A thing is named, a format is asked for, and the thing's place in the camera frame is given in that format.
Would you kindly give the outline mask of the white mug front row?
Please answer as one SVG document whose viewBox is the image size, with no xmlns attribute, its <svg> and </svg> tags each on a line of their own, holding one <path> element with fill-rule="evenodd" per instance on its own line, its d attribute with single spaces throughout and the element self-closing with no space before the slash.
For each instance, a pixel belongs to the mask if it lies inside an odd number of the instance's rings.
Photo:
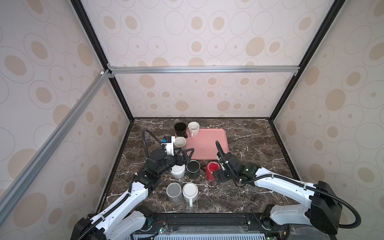
<svg viewBox="0 0 384 240">
<path fill-rule="evenodd" d="M 198 199 L 199 190 L 196 184 L 187 183 L 182 189 L 185 201 L 189 204 L 189 207 L 194 206 L 194 202 Z"/>
</svg>

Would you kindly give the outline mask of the grey mug white interior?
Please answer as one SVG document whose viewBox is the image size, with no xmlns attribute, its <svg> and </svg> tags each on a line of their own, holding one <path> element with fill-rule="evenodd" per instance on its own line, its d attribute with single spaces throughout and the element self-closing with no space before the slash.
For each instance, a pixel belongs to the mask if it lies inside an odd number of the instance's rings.
<svg viewBox="0 0 384 240">
<path fill-rule="evenodd" d="M 187 149 L 187 140 L 184 137 L 176 137 L 174 142 L 175 148 L 180 148 L 182 150 Z"/>
</svg>

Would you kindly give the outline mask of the red mug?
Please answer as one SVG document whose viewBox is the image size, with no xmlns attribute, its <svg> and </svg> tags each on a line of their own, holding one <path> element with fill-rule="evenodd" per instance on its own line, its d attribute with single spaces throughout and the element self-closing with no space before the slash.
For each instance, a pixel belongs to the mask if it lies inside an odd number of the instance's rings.
<svg viewBox="0 0 384 240">
<path fill-rule="evenodd" d="M 217 162 L 209 162 L 206 166 L 206 178 L 210 181 L 215 181 L 214 172 L 220 168 Z"/>
</svg>

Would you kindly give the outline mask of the pink mug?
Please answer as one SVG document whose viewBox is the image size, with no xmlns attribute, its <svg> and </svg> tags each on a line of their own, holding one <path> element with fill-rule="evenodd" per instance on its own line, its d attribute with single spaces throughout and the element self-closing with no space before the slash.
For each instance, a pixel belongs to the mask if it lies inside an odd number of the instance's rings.
<svg viewBox="0 0 384 240">
<path fill-rule="evenodd" d="M 190 133 L 190 137 L 197 137 L 200 132 L 200 124 L 198 122 L 190 122 L 188 124 L 188 130 Z"/>
</svg>

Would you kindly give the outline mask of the black mug white rim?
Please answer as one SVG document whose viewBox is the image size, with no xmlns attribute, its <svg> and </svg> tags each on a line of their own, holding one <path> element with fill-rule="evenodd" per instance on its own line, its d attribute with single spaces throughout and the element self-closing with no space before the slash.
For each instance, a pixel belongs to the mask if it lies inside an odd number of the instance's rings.
<svg viewBox="0 0 384 240">
<path fill-rule="evenodd" d="M 196 180 L 200 176 L 200 170 L 201 170 L 201 165 L 198 161 L 196 160 L 191 160 L 187 165 L 186 169 L 188 172 L 188 176 L 191 180 Z"/>
</svg>

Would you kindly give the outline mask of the black mug white base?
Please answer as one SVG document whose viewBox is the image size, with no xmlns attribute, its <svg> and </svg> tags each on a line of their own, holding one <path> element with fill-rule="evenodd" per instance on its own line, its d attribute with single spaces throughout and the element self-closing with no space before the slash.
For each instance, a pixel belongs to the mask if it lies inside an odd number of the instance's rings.
<svg viewBox="0 0 384 240">
<path fill-rule="evenodd" d="M 187 125 L 185 123 L 179 122 L 174 125 L 175 134 L 177 137 L 188 138 L 187 135 Z"/>
</svg>

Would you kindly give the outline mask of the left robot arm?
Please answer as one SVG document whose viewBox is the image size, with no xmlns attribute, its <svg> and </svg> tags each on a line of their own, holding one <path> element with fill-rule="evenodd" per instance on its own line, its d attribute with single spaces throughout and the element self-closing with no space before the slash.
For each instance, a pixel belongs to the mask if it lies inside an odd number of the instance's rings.
<svg viewBox="0 0 384 240">
<path fill-rule="evenodd" d="M 80 219 L 74 226 L 72 240 L 122 240 L 140 230 L 151 214 L 134 210 L 161 183 L 162 175 L 174 166 L 188 164 L 195 149 L 181 148 L 167 154 L 164 148 L 145 150 L 146 162 L 132 178 L 128 190 L 104 211 L 91 219 Z"/>
</svg>

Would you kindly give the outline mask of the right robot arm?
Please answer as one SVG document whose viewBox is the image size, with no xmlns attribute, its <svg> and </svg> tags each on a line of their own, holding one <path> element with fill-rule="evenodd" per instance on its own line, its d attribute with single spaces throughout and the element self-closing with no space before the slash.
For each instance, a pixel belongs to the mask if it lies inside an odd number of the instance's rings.
<svg viewBox="0 0 384 240">
<path fill-rule="evenodd" d="M 275 174 L 254 163 L 242 164 L 231 153 L 217 153 L 220 168 L 214 171 L 218 183 L 234 181 L 238 187 L 254 186 L 269 189 L 297 202 L 295 205 L 268 204 L 259 217 L 265 230 L 283 225 L 310 225 L 328 234 L 338 233 L 342 204 L 332 198 L 334 192 L 324 182 L 297 181 Z"/>
</svg>

